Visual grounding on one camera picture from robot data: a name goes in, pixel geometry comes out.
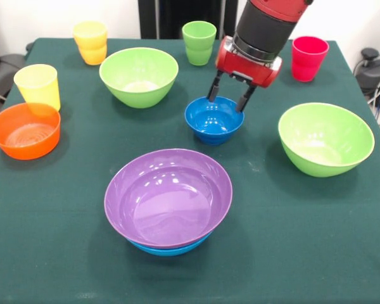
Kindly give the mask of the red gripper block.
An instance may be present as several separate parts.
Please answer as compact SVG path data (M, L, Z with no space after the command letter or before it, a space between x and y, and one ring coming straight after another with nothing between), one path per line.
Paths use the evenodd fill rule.
M275 81L282 67L282 58L277 56L270 62L254 61L235 48L231 36L225 36L220 43L215 66L219 71L206 95L207 100L215 101L221 76L226 73L238 78L241 82L251 84L237 102L236 111L241 113L255 92L256 86L268 87Z

